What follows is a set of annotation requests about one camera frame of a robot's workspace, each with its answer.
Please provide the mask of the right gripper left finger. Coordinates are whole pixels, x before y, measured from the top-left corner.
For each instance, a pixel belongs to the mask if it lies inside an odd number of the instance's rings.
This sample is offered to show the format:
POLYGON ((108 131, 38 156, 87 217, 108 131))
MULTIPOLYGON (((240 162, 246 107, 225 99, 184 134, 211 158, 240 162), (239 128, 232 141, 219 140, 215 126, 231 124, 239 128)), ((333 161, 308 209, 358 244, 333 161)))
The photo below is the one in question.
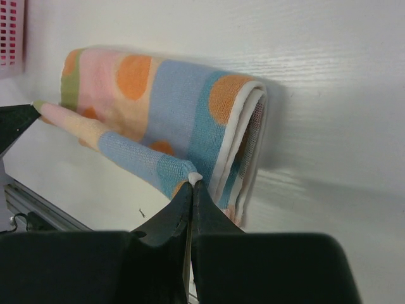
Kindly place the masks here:
POLYGON ((163 246, 181 235, 190 221, 192 195, 192 185, 185 182, 162 210, 131 233, 152 247, 163 246))

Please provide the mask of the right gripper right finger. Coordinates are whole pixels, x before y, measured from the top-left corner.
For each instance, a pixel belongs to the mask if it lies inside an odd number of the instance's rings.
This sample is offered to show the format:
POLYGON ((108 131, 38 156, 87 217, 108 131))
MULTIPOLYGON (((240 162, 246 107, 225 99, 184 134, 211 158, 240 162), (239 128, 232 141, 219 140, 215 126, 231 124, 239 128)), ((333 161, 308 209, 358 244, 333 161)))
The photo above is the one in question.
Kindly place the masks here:
POLYGON ((244 234, 214 203, 202 180, 193 189, 192 235, 244 234))

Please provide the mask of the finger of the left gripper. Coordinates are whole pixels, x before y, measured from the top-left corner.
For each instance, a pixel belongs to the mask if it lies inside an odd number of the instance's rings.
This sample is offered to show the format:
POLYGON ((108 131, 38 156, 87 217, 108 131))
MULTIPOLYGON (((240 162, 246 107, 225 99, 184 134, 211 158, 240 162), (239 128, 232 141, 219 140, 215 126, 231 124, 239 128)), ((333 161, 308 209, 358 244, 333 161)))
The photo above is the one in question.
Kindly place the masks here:
POLYGON ((41 116, 30 104, 2 106, 0 116, 1 157, 16 140, 41 116))

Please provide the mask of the orange patterned towel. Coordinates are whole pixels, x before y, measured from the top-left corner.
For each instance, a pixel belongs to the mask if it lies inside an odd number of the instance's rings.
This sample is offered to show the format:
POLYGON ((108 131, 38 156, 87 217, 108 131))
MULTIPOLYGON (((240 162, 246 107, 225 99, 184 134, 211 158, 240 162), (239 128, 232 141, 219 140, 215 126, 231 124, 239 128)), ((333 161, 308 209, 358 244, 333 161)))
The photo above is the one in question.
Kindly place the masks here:
POLYGON ((236 225, 251 194, 267 118, 260 80, 210 66, 100 47, 71 51, 61 101, 42 119, 173 198, 203 181, 236 225))

